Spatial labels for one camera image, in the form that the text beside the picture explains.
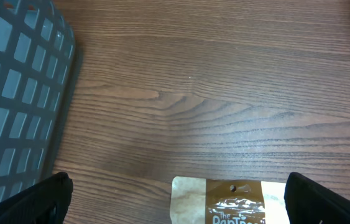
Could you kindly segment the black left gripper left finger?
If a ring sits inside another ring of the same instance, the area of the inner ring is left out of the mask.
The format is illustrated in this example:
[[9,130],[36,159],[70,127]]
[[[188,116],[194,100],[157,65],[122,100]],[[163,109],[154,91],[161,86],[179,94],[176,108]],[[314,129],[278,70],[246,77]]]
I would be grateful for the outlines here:
[[0,223],[63,223],[72,192],[68,174],[56,173],[0,202]]

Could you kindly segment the white brown snack wrapper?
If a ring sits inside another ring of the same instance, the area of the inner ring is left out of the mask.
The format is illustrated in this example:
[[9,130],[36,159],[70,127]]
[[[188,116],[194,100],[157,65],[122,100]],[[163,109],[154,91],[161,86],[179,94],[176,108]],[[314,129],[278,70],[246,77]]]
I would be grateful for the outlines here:
[[172,180],[172,224],[289,224],[285,184],[259,180]]

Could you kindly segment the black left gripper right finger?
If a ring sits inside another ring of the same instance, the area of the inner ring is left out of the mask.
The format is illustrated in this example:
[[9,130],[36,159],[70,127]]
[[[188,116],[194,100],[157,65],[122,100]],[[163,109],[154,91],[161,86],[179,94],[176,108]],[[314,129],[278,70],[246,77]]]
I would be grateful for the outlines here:
[[350,200],[298,172],[290,173],[284,200],[290,224],[350,224]]

